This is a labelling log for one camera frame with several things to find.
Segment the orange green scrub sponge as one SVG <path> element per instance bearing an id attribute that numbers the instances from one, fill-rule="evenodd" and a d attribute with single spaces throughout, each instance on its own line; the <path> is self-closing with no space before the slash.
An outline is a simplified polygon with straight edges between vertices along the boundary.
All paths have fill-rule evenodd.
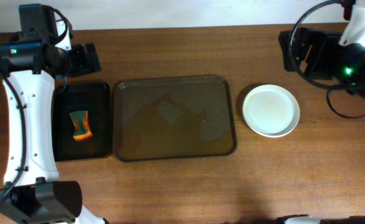
<path id="1" fill-rule="evenodd" d="M 93 136 L 90 124 L 88 111 L 79 110 L 69 113 L 72 123 L 75 127 L 73 139 L 75 141 L 83 141 Z"/>

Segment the pale blue plate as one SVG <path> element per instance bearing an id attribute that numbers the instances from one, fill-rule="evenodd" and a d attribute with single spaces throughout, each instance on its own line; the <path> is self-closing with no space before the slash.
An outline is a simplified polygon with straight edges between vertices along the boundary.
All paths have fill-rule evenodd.
<path id="1" fill-rule="evenodd" d="M 255 133 L 280 138 L 296 128 L 300 120 L 300 106 L 288 90 L 277 85 L 260 85 L 245 96 L 242 115 Z"/>

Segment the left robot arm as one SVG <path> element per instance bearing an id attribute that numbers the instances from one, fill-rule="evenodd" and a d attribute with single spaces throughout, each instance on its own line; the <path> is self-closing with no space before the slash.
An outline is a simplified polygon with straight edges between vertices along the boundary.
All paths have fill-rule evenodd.
<path id="1" fill-rule="evenodd" d="M 61 181 L 52 147 L 56 80 L 99 72 L 93 44 L 72 45 L 71 23 L 43 4 L 19 6 L 21 30 L 0 46 L 9 112 L 9 156 L 0 213 L 16 223 L 105 223 L 82 202 L 76 181 Z"/>

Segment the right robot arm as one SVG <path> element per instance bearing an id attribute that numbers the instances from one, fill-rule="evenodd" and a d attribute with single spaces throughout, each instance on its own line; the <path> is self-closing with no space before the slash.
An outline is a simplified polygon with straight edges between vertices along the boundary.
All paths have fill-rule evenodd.
<path id="1" fill-rule="evenodd" d="M 322 7 L 339 4 L 348 22 L 343 33 L 302 27 L 302 22 Z M 365 99 L 365 1 L 323 1 L 307 10 L 278 41 L 284 69 L 307 83 L 326 90 L 326 102 L 335 111 L 330 96 L 346 91 Z"/>

